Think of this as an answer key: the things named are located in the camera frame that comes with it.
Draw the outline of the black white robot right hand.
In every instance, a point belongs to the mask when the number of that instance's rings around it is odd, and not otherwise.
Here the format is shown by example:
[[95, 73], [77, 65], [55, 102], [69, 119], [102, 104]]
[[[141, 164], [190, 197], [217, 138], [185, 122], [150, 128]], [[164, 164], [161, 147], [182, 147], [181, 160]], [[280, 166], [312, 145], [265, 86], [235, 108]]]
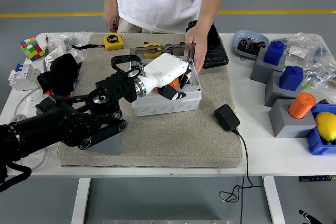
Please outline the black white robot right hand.
[[303, 211], [303, 210], [299, 210], [299, 213], [306, 219], [308, 220], [311, 224], [321, 224], [321, 222], [313, 217], [312, 215], [308, 214], [307, 212]]

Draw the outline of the person's right hand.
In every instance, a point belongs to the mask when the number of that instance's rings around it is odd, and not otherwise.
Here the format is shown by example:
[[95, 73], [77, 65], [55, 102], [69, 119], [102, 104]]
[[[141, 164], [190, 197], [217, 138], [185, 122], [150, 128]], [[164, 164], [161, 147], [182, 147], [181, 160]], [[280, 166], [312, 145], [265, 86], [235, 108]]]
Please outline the person's right hand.
[[114, 12], [113, 10], [104, 11], [103, 12], [103, 20], [105, 22], [106, 27], [113, 33], [116, 33], [119, 28], [119, 15], [118, 12]]

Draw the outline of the person's left hand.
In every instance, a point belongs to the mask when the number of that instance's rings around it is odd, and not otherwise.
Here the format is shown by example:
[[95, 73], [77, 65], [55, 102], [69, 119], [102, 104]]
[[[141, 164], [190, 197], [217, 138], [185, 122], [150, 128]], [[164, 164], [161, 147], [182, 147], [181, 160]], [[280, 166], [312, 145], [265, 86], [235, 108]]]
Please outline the person's left hand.
[[205, 61], [207, 53], [207, 35], [212, 23], [204, 23], [200, 19], [196, 22], [196, 25], [190, 28], [185, 35], [186, 44], [195, 44], [194, 50], [194, 66], [196, 72], [199, 73]]

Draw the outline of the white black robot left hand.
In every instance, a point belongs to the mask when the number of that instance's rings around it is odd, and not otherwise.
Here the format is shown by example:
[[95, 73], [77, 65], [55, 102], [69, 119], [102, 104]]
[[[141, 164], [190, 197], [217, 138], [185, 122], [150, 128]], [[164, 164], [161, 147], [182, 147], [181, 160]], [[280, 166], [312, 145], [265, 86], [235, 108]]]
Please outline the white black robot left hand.
[[188, 61], [163, 53], [147, 64], [143, 71], [144, 75], [139, 75], [135, 81], [139, 97], [146, 96], [154, 88], [157, 88], [158, 94], [169, 100], [178, 100], [186, 96], [184, 92], [177, 92], [170, 83], [182, 76], [180, 87], [185, 86], [192, 72]]

